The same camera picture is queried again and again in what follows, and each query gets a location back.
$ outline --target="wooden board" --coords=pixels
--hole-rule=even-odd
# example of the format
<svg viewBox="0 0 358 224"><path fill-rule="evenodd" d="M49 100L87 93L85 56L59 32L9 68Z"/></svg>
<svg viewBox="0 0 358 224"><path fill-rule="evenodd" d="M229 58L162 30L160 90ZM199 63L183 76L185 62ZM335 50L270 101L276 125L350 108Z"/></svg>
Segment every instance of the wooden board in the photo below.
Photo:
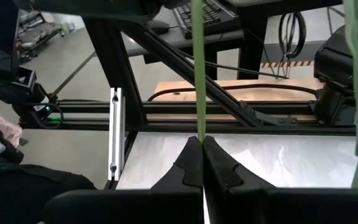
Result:
<svg viewBox="0 0 358 224"><path fill-rule="evenodd" d="M220 86L248 85L248 84L281 84L302 86L314 90L323 87L323 83L315 78L309 79L289 79L289 80L218 80L216 83ZM162 90L171 90L176 88L192 88L193 86L186 82L160 82L155 93ZM296 90L281 90L274 88L252 88L246 90L229 90L238 100L244 101L307 101L315 100L314 95ZM158 96L154 101L196 101L195 92L168 93Z"/></svg>

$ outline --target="gray floor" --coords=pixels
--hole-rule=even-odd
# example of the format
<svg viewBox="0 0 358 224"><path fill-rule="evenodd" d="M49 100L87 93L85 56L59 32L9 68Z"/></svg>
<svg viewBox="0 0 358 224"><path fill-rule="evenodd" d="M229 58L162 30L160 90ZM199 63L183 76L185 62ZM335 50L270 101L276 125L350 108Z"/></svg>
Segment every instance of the gray floor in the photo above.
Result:
<svg viewBox="0 0 358 224"><path fill-rule="evenodd" d="M274 22L274 18L269 22L271 24L268 29L267 42L276 39L273 35L276 32L274 30L277 30ZM327 37L324 34L316 38L316 34L311 33L311 38L310 41L324 40ZM25 67L36 70L38 82L48 92L52 92L93 50L86 30L82 29L64 38L52 39L49 46ZM238 50L220 52L218 62L236 66L237 53ZM162 63L145 65L142 57L132 57L130 61L143 100L154 92L158 82L182 80ZM292 78L308 78L312 75L312 67L295 67L291 70ZM235 79L236 72L219 69L218 77L227 80ZM109 85L98 58L93 58L58 96L59 99L108 100ZM7 120L17 123L17 115L9 105L1 101L0 114ZM107 132L26 129L23 137L29 140L26 146L21 147L25 153L24 163L40 164L53 169L83 174L98 188L102 188L106 182Z"/></svg>

